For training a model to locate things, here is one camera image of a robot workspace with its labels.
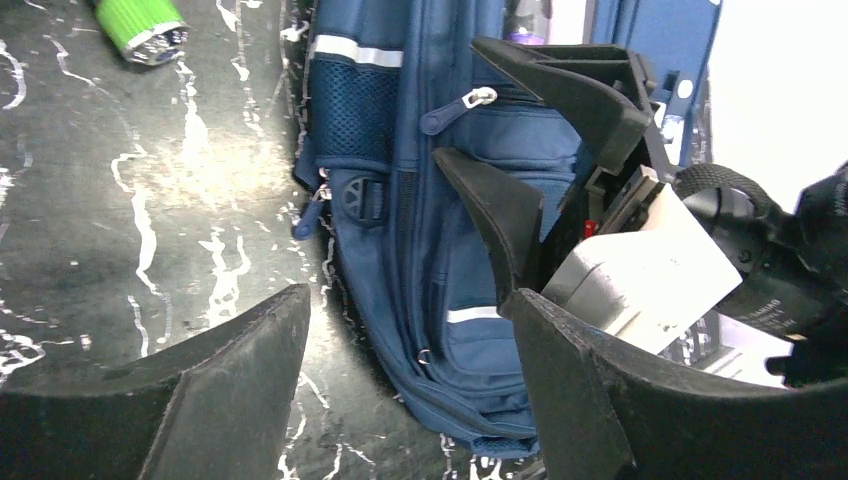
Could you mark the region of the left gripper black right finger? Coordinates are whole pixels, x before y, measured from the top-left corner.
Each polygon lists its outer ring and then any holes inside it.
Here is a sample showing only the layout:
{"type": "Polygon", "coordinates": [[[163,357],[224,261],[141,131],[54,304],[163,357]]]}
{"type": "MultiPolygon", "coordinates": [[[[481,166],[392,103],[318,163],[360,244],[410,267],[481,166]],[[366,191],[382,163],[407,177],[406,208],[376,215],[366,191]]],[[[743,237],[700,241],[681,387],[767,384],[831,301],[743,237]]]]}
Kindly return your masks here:
{"type": "Polygon", "coordinates": [[[514,326],[551,479],[843,479],[847,385],[776,389],[672,363],[528,289],[514,326]]]}

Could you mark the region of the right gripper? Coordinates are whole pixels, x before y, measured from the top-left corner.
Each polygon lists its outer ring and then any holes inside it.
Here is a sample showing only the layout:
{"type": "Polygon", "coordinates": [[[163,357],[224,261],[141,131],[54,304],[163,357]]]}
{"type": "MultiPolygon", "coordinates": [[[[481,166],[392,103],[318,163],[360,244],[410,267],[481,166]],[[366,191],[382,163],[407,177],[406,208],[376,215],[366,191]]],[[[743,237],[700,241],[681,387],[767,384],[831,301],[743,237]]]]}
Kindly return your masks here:
{"type": "MultiPolygon", "coordinates": [[[[672,171],[659,150],[658,110],[650,98],[658,83],[651,62],[613,44],[523,45],[478,37],[472,50],[513,83],[557,110],[577,131],[576,177],[543,241],[543,279],[549,281],[577,244],[594,235],[634,232],[648,220],[653,187],[672,171]]],[[[457,191],[488,250],[496,304],[538,285],[541,191],[455,148],[433,159],[457,191]]]]}

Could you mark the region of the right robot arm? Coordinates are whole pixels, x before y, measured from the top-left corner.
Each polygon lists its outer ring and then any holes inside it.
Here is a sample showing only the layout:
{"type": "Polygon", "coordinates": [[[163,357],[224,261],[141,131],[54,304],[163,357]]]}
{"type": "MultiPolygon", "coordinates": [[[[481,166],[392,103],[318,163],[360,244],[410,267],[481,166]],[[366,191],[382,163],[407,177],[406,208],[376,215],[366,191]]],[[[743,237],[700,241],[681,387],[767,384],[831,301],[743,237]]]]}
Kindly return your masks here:
{"type": "Polygon", "coordinates": [[[535,188],[453,148],[433,153],[483,242],[496,300],[527,288],[593,327],[657,353],[708,311],[790,341],[766,361],[790,387],[847,374],[847,173],[784,212],[716,164],[669,162],[648,62],[616,45],[473,51],[578,132],[588,170],[540,232],[535,188]]]}

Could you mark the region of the navy blue backpack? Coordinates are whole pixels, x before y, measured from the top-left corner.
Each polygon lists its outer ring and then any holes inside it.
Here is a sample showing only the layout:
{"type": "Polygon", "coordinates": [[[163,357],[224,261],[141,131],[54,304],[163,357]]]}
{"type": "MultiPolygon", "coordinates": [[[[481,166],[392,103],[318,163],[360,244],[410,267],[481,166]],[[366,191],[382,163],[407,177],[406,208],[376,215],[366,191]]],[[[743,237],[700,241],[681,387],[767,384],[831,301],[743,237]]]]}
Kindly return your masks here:
{"type": "Polygon", "coordinates": [[[512,324],[496,312],[488,251],[436,148],[539,191],[540,232],[630,176],[593,163],[607,101],[579,88],[560,115],[472,50],[478,37],[545,45],[546,1],[319,1],[308,127],[296,176],[332,213],[342,273],[391,383],[427,429],[479,456],[540,449],[512,324]]]}

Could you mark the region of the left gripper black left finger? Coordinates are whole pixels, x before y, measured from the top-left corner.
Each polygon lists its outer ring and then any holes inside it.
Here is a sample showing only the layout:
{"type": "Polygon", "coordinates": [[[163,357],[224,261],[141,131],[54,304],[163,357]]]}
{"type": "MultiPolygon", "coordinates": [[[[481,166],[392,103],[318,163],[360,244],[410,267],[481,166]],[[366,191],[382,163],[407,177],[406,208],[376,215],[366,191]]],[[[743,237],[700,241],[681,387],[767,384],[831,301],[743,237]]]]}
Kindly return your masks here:
{"type": "Polygon", "coordinates": [[[85,383],[1,394],[5,479],[272,479],[305,353],[310,290],[85,383]]]}

